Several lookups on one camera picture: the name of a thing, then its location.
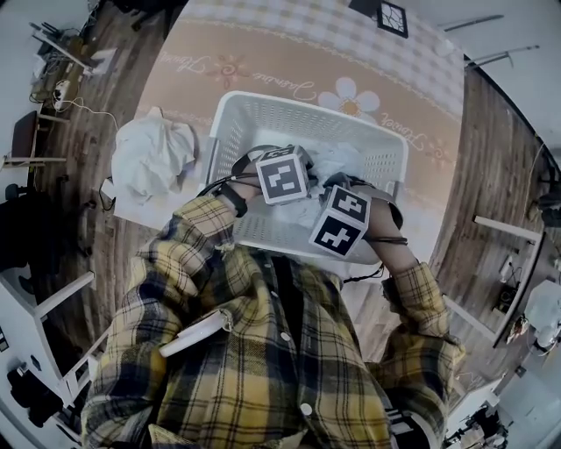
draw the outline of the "white laundry basket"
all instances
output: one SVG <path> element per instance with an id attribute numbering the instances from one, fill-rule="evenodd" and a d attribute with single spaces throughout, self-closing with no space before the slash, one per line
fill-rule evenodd
<path id="1" fill-rule="evenodd" d="M 403 182 L 408 159 L 406 140 L 377 125 L 319 106 L 234 91 L 222 97 L 210 137 L 217 140 L 208 166 L 209 182 L 231 174 L 238 158 L 258 145 L 301 145 L 348 142 L 364 155 L 361 178 L 379 189 L 394 193 Z M 279 253 L 302 257 L 337 259 L 308 243 L 311 230 L 298 224 L 271 219 L 271 207 L 257 197 L 248 212 L 234 225 L 234 239 Z M 378 260 L 363 240 L 345 260 L 370 265 Z"/>

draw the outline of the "plaid shirt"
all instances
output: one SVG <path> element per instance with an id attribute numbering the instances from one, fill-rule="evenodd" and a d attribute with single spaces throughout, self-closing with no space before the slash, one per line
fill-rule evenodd
<path id="1" fill-rule="evenodd" d="M 82 414 L 85 447 L 390 447 L 385 407 L 411 410 L 442 440 L 451 374 L 462 355 L 443 299 L 421 264 L 385 286 L 402 324 L 381 363 L 365 363 L 341 281 L 290 262 L 302 292 L 297 350 L 275 290 L 272 255 L 234 246 L 217 199 L 175 212 L 132 263 L 123 308 Z M 221 310 L 219 331 L 164 359 L 159 349 Z"/>

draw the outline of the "white cloth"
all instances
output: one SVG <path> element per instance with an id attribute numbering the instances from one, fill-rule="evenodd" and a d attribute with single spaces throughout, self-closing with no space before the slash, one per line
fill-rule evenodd
<path id="1" fill-rule="evenodd" d="M 312 229 L 322 210 L 318 198 L 325 191 L 323 183 L 337 172 L 360 177 L 364 157 L 348 143 L 319 143 L 305 149 L 314 162 L 310 173 L 317 176 L 317 185 L 310 190 L 311 198 L 277 204 L 272 208 L 272 216 L 278 221 L 296 223 Z"/>
<path id="2" fill-rule="evenodd" d="M 154 195 L 178 192 L 177 176 L 195 159 L 195 138 L 188 125 L 162 117 L 152 108 L 144 118 L 132 120 L 116 136 L 111 160 L 113 184 L 138 203 Z"/>

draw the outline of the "black wristband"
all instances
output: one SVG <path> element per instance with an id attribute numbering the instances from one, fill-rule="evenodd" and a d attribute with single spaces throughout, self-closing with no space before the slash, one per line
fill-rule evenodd
<path id="1" fill-rule="evenodd" d="M 362 239 L 368 243 L 393 243 L 394 245 L 406 245 L 408 243 L 405 237 L 368 237 L 365 235 Z"/>
<path id="2" fill-rule="evenodd" d="M 224 182 L 216 192 L 215 196 L 218 195 L 224 195 L 234 205 L 234 208 L 236 208 L 236 218 L 243 217 L 247 212 L 247 203 L 245 202 L 245 199 L 242 198 L 238 192 L 230 187 L 226 182 Z"/>

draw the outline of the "desk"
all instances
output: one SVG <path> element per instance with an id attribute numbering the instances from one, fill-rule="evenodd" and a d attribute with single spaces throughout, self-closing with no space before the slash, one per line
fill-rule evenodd
<path id="1" fill-rule="evenodd" d="M 95 342 L 92 348 L 68 373 L 62 375 L 46 340 L 42 318 L 94 279 L 95 276 L 92 272 L 86 273 L 40 305 L 32 307 L 0 276 L 0 299 L 2 301 L 0 327 L 8 345 L 14 348 L 19 360 L 24 362 L 47 388 L 62 399 L 65 406 L 72 404 L 80 390 L 88 383 L 88 371 L 80 379 L 76 379 L 76 373 L 87 362 L 88 356 L 101 345 L 107 337 L 107 332 Z"/>
<path id="2" fill-rule="evenodd" d="M 458 154 L 463 54 L 437 55 L 444 36 L 410 11 L 403 39 L 348 3 L 190 0 L 153 66 L 137 117 L 157 106 L 201 137 L 220 98 L 243 90 L 319 104 L 399 132 L 409 143 L 407 179 L 397 194 L 403 232 L 415 255 L 428 260 Z M 199 173 L 200 158 L 184 186 L 198 185 Z M 160 228 L 171 206 L 194 194 L 187 186 L 179 197 L 144 206 L 117 199 L 115 215 Z"/>
<path id="3" fill-rule="evenodd" d="M 473 221 L 478 225 L 493 228 L 501 232 L 507 232 L 516 237 L 526 239 L 532 245 L 530 255 L 522 270 L 522 276 L 516 295 L 496 331 L 489 329 L 484 323 L 481 323 L 476 317 L 471 315 L 469 311 L 455 303 L 452 299 L 447 296 L 444 297 L 448 307 L 488 338 L 493 343 L 493 348 L 495 348 L 505 338 L 509 330 L 509 325 L 514 322 L 514 318 L 523 313 L 529 299 L 529 293 L 532 289 L 546 279 L 557 280 L 559 272 L 553 267 L 552 261 L 558 257 L 558 252 L 553 243 L 547 238 L 545 232 L 528 231 L 517 226 L 512 226 L 511 224 L 504 224 L 484 217 L 475 217 Z"/>

